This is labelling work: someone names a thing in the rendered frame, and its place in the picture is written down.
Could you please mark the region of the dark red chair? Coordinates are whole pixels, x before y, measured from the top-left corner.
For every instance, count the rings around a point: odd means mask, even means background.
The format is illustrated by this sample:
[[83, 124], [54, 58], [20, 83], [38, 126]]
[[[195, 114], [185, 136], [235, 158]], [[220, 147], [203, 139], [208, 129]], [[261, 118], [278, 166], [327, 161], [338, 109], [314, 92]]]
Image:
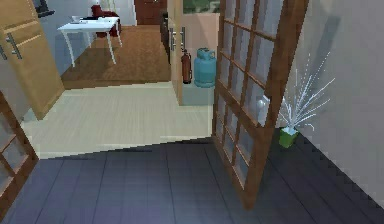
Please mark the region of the dark red chair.
[[[92, 15], [94, 17], [117, 17], [118, 14], [113, 11], [103, 11], [100, 5], [93, 5], [91, 7]], [[112, 37], [117, 37], [117, 33], [121, 32], [121, 24], [117, 22], [118, 27], [113, 26], [109, 34]]]

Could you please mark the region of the window with green view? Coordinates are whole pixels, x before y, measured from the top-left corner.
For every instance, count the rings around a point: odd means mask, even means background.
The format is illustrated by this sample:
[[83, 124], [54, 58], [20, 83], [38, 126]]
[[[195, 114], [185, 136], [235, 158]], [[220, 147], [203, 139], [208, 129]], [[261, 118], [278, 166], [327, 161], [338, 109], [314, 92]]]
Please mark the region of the window with green view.
[[219, 13], [220, 0], [183, 0], [183, 13]]

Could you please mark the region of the white table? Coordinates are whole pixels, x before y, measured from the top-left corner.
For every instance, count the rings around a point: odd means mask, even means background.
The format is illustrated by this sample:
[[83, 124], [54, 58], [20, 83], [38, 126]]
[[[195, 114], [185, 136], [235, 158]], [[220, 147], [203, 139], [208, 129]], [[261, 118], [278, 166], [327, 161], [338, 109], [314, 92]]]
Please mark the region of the white table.
[[68, 37], [70, 33], [86, 33], [87, 38], [90, 38], [90, 33], [92, 32], [105, 33], [107, 37], [107, 42], [108, 42], [108, 47], [109, 47], [109, 52], [112, 58], [112, 62], [116, 63], [115, 55], [112, 49], [110, 30], [113, 27], [118, 28], [118, 21], [119, 21], [118, 17], [101, 17], [97, 20], [80, 20], [77, 24], [67, 23], [59, 27], [58, 31], [62, 33], [65, 39], [65, 42], [67, 44], [67, 47], [69, 49], [72, 66], [75, 66], [75, 59], [73, 54], [73, 47]]

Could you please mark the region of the white plant in green pot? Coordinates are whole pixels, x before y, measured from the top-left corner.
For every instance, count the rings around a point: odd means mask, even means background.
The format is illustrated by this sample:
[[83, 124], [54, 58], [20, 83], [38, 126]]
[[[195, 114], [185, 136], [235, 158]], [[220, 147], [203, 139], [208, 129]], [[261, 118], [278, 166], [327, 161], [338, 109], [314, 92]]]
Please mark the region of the white plant in green pot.
[[295, 69], [294, 78], [289, 79], [285, 93], [282, 98], [279, 119], [284, 123], [280, 128], [279, 144], [284, 148], [293, 145], [303, 126], [309, 126], [312, 130], [315, 127], [311, 119], [317, 115], [316, 111], [329, 102], [329, 99], [318, 103], [318, 100], [325, 94], [326, 88], [334, 82], [331, 79], [323, 87], [316, 88], [320, 75], [325, 71], [326, 63], [330, 53], [327, 53], [318, 68], [314, 71], [309, 69], [311, 54], [308, 54], [307, 63], [302, 73]]

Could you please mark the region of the brown glass-paned door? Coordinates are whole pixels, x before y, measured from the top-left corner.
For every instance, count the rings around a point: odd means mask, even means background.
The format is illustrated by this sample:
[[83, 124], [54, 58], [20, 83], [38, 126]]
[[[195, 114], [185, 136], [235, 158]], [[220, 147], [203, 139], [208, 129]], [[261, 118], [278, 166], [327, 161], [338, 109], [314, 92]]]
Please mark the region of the brown glass-paned door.
[[254, 207], [309, 0], [220, 0], [212, 139]]
[[4, 216], [38, 157], [0, 91], [0, 216]]

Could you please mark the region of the teal gas cylinder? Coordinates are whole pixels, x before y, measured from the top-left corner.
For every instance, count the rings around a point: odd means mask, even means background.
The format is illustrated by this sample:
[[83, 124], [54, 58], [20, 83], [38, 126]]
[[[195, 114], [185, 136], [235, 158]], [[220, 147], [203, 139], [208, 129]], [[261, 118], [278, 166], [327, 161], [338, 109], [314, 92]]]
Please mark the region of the teal gas cylinder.
[[216, 76], [215, 51], [199, 48], [194, 59], [194, 83], [197, 87], [210, 88], [215, 85]]

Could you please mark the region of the light wooden door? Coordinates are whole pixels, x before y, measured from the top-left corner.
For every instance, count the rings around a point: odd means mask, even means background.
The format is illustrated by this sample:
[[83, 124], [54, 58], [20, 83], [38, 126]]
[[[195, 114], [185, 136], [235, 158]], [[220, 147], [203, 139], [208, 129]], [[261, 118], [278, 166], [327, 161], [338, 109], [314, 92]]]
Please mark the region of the light wooden door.
[[[11, 53], [7, 33], [12, 34], [22, 60]], [[32, 0], [0, 0], [0, 44], [35, 117], [42, 120], [64, 86]]]
[[176, 47], [174, 51], [170, 50], [170, 65], [171, 65], [171, 82], [179, 105], [182, 104], [182, 49], [181, 49], [181, 27], [182, 27], [182, 0], [167, 0], [167, 12], [168, 12], [168, 31], [170, 28], [174, 28], [176, 32]]

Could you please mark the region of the dark brown wooden door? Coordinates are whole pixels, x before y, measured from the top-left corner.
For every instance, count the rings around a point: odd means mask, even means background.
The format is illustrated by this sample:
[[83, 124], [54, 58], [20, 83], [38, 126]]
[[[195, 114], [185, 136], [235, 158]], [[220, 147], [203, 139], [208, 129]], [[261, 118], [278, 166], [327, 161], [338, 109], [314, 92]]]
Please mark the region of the dark brown wooden door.
[[134, 0], [138, 25], [159, 25], [167, 0]]

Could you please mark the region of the red fire extinguisher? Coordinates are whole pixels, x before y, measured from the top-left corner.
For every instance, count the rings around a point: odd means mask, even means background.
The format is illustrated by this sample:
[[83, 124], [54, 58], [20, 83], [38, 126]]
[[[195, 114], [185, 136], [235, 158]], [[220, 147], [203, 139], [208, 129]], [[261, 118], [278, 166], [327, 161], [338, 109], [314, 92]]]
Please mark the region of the red fire extinguisher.
[[191, 54], [184, 49], [181, 57], [182, 79], [184, 84], [190, 84], [192, 80]]

